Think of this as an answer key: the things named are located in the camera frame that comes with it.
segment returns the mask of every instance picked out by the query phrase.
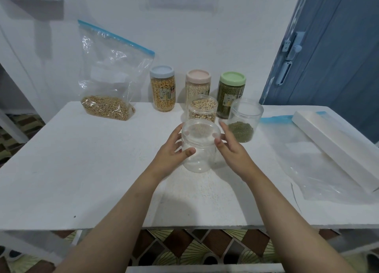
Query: plastic bag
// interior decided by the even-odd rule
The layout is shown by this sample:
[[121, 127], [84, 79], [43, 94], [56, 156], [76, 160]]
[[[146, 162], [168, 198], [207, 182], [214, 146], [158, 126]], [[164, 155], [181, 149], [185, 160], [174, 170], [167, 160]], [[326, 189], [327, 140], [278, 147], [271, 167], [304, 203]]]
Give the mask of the plastic bag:
[[155, 53], [120, 36], [83, 21], [80, 100], [92, 115], [128, 120], [135, 112], [130, 105], [149, 73]]
[[[338, 122], [326, 112], [318, 114], [337, 125]], [[292, 115], [261, 118], [259, 126], [274, 149], [281, 168], [300, 187], [304, 199], [344, 204], [379, 202], [376, 193], [367, 194], [297, 127], [292, 122]]]

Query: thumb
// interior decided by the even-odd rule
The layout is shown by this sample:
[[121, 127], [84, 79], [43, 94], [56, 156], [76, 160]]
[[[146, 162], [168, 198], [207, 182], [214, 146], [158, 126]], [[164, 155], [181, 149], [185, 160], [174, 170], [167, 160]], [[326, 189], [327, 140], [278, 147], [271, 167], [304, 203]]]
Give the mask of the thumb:
[[224, 142], [221, 140], [221, 138], [215, 138], [215, 145], [217, 146], [218, 150], [220, 151], [221, 155], [226, 158], [227, 155], [230, 154], [230, 150], [228, 147], [224, 144]]
[[185, 151], [182, 151], [181, 153], [178, 154], [178, 159], [180, 160], [180, 162], [183, 162], [191, 155], [194, 155], [195, 152], [196, 152], [196, 149], [194, 149], [193, 147], [187, 148]]

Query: forearm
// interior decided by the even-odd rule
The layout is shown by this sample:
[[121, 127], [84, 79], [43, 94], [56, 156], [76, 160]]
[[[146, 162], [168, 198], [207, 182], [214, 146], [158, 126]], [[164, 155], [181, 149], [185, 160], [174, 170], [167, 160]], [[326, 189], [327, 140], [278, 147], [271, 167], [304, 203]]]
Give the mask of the forearm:
[[247, 184], [286, 272], [355, 272], [258, 167]]
[[122, 272], [149, 209], [157, 179], [144, 172], [56, 272]]

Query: blue door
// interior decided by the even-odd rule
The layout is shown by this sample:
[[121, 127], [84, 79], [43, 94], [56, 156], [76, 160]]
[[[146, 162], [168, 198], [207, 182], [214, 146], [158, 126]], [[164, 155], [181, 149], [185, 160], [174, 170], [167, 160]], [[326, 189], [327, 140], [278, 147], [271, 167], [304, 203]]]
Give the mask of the blue door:
[[379, 141], [379, 0], [306, 0], [260, 102], [328, 106]]

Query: pink jar lid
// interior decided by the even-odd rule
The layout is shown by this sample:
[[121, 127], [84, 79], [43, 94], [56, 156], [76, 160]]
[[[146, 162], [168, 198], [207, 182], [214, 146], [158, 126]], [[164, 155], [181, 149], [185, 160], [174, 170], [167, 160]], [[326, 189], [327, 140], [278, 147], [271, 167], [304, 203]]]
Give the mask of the pink jar lid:
[[206, 84], [211, 82], [211, 75], [203, 70], [191, 70], [186, 74], [186, 81], [194, 84]]

